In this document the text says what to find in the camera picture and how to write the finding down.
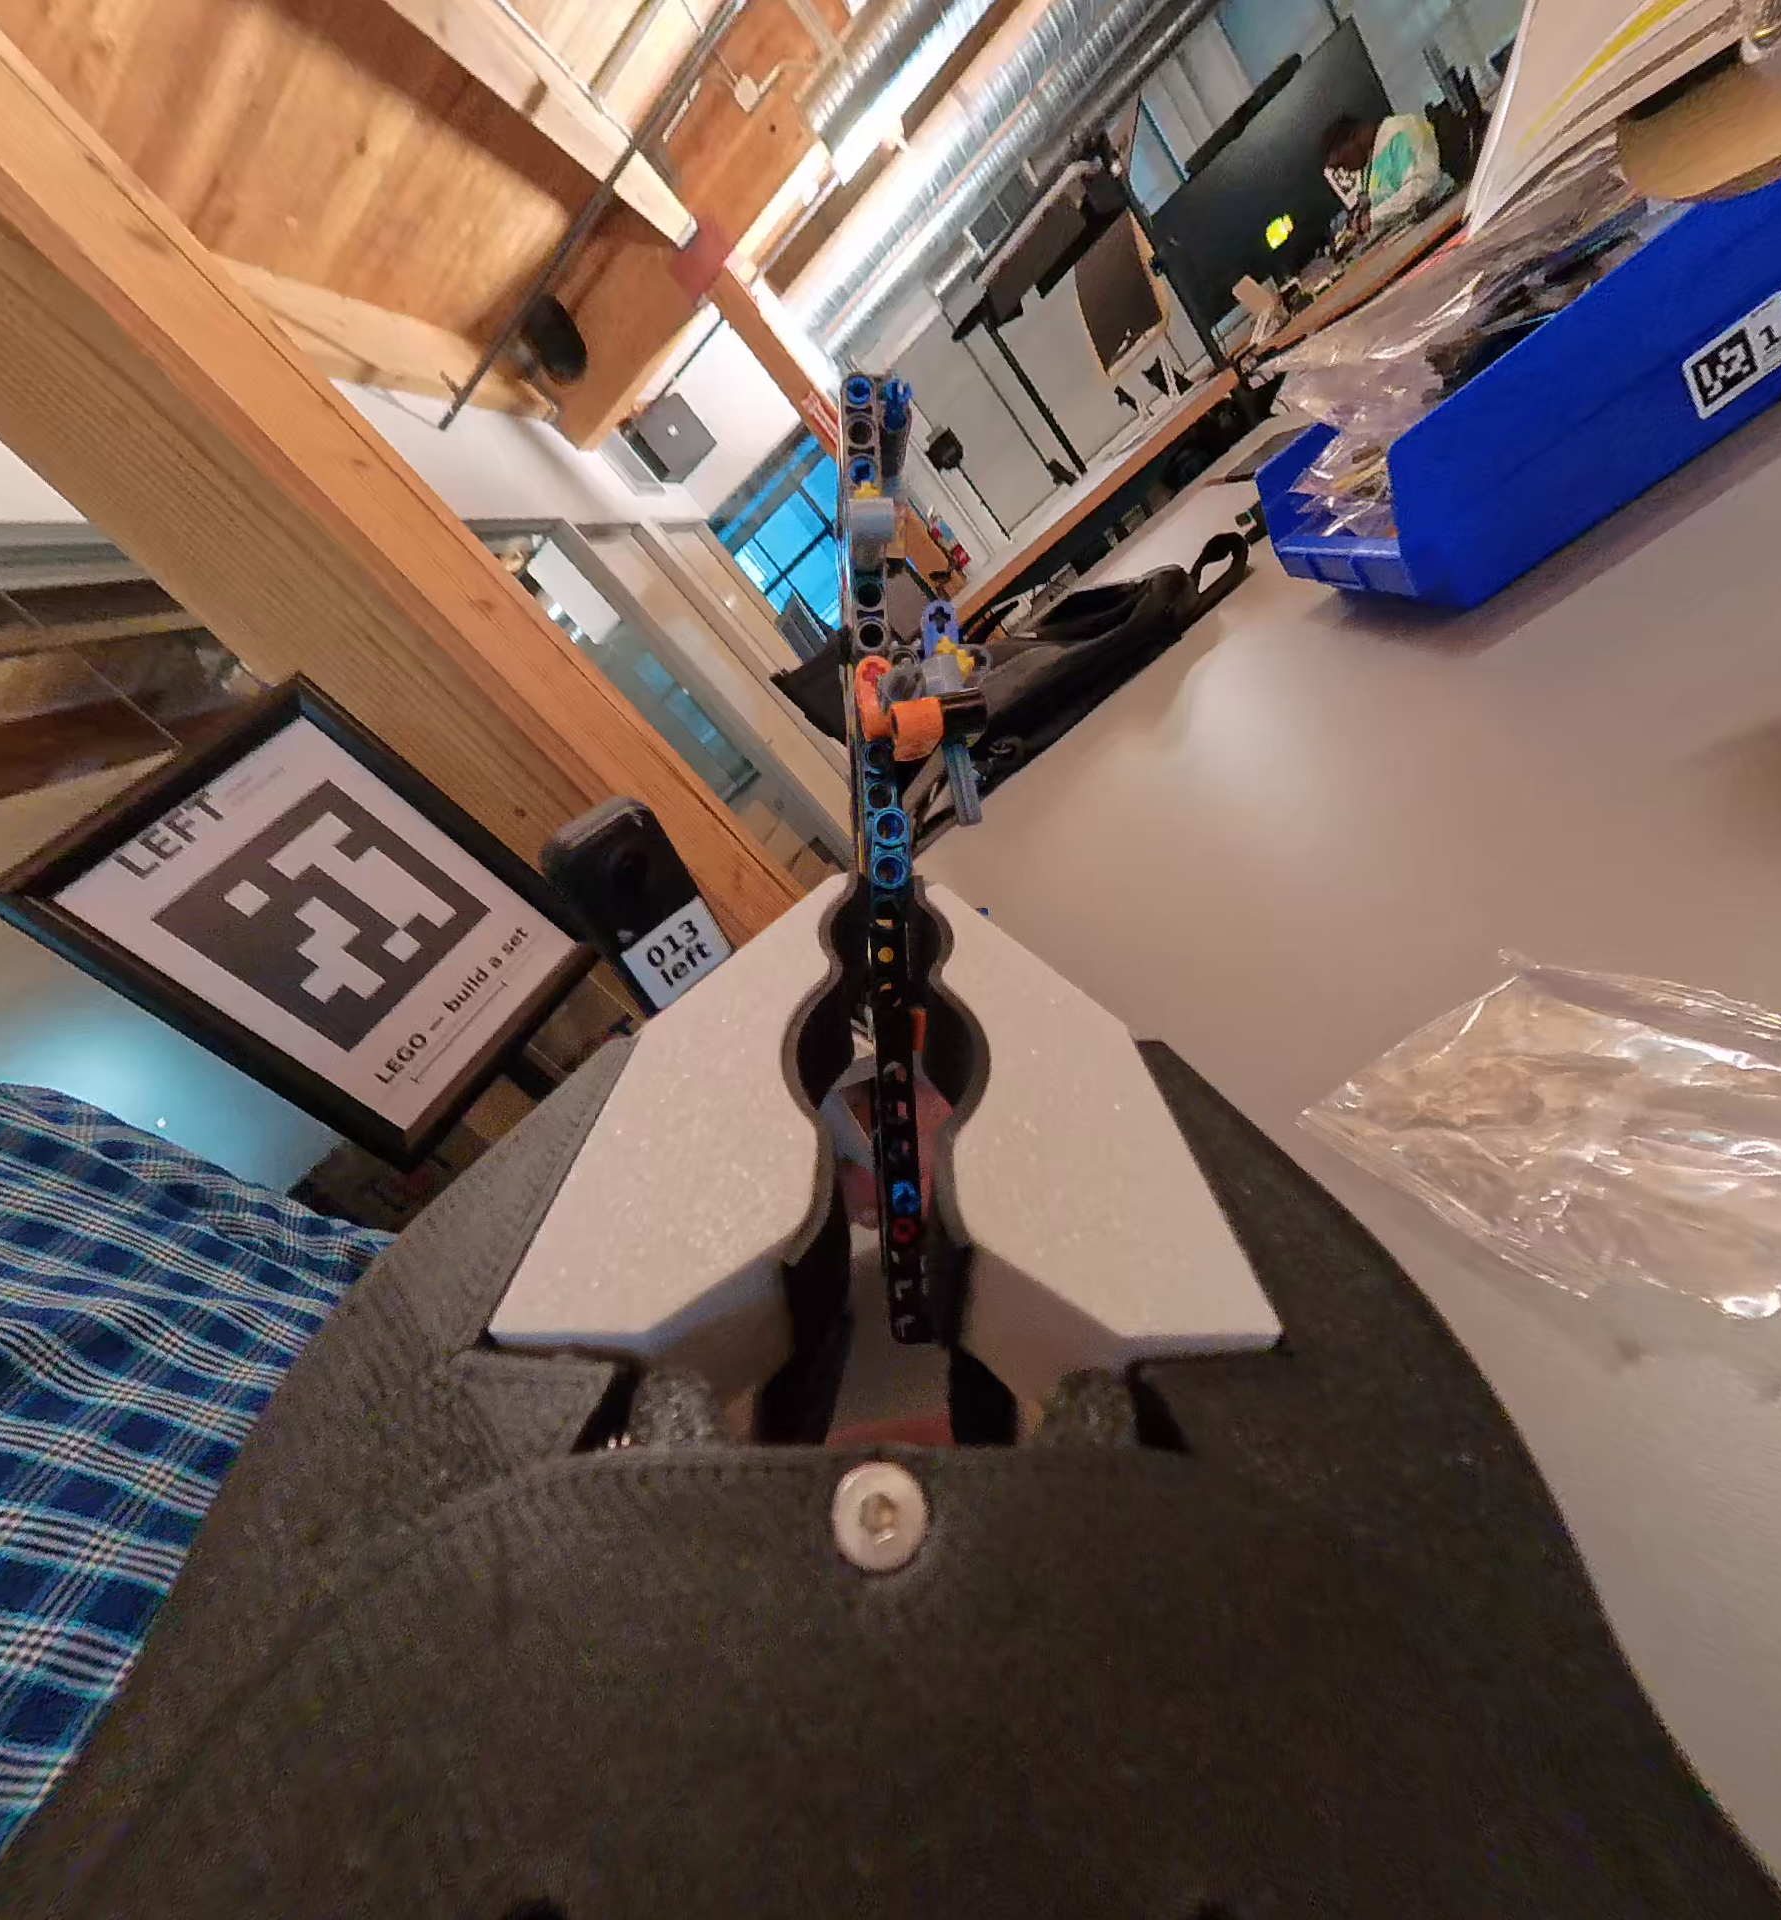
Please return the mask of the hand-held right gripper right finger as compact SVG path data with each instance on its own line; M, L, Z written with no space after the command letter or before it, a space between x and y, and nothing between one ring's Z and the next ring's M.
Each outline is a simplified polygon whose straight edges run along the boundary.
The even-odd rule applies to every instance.
M922 885L931 1322L953 1444L1014 1444L1073 1376L1284 1336L1122 1019L948 885Z

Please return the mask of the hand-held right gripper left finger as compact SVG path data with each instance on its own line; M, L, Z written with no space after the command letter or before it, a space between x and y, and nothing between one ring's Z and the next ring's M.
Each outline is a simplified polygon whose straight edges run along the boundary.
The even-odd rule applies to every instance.
M834 878L663 1010L541 1213L487 1347L701 1379L758 1444L825 1444L854 1336L820 1102L854 1059Z

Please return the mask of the black technic lego assembly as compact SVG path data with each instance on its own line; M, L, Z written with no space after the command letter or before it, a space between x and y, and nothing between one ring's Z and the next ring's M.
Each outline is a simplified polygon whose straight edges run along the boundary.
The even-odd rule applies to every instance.
M902 782L930 773L946 783L962 824L981 818L975 746L989 726L989 657L960 637L950 598L925 605L912 637L900 637L895 626L891 585L911 411L906 384L892 375L854 371L839 387L836 694L851 773L888 1328L899 1343L939 1346L950 1329L950 1297L931 1264L916 1092L928 1016L914 882L920 808L906 805Z

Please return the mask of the person's left forearm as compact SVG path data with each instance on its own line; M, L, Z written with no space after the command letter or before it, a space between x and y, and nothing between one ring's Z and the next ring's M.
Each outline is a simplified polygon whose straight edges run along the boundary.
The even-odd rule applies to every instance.
M387 1243L0 1082L0 1856L107 1714L249 1427Z

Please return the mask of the clear bags of lego parts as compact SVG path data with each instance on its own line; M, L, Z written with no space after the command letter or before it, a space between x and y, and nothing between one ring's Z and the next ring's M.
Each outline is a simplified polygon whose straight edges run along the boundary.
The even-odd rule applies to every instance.
M1326 533L1392 536L1394 440L1689 212L1588 176L1533 197L1284 357L1283 400L1331 440L1291 483Z

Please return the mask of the lego instruction booklet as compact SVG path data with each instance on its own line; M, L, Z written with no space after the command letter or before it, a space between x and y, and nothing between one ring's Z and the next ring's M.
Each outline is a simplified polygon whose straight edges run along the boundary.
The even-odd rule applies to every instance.
M1781 178L1781 1L1526 3L1467 227L1594 158L1654 200Z

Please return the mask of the black framed marker sign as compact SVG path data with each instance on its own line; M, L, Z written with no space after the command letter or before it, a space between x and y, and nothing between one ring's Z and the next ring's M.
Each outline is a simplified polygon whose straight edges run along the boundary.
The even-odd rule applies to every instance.
M2 872L0 920L397 1170L598 964L532 864L305 677Z

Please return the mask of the clear empty plastic bag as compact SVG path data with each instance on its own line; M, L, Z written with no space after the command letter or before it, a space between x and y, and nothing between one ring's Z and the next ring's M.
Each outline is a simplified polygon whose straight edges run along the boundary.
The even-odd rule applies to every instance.
M1533 964L1301 1114L1311 1136L1575 1298L1781 1318L1781 1014Z

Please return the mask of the black ceiling spotlight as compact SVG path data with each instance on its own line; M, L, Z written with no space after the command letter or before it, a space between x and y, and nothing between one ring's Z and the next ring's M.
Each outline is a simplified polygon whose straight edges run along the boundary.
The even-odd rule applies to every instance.
M557 384L575 384L586 374L586 342L553 294L539 294L519 316L512 358L525 375Z

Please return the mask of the black backpack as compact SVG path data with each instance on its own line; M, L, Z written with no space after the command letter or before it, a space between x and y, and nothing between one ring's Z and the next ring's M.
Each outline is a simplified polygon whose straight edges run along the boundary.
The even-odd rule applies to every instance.
M1249 564L1246 536L1222 531L1192 562L1069 589L1043 610L1012 597L969 626L950 598L904 622L860 612L774 685L834 742L862 726L934 832L950 790L993 794L1218 610Z

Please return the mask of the blue parts bin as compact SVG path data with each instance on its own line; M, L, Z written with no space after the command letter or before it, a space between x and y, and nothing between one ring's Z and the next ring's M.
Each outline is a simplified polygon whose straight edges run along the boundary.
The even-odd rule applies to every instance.
M1293 576L1473 610L1781 400L1781 181L1689 205L1388 454L1396 529L1326 533L1291 483L1308 426L1260 473Z

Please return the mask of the large black monitor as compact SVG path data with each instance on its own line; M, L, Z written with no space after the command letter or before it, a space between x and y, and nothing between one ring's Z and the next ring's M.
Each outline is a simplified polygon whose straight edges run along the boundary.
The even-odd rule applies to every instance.
M1338 25L1311 56L1283 63L1190 159L1147 218L1152 259L1200 339L1236 305L1238 279L1286 283L1326 253L1344 202L1323 172L1344 118L1388 111L1358 27Z

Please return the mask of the black wall box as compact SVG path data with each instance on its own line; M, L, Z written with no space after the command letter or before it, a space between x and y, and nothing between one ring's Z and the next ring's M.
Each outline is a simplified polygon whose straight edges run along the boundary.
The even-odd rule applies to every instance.
M622 429L641 466L664 486L683 486L715 450L715 439L690 400L669 387Z

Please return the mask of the silver ventilation duct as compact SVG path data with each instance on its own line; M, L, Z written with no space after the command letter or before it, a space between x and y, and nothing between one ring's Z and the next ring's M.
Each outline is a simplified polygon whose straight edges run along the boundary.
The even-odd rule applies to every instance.
M785 295L794 321L828 357L843 354L960 244L1024 159L1070 131L1165 32L1190 34L1205 11L1184 1L1022 3L811 259Z

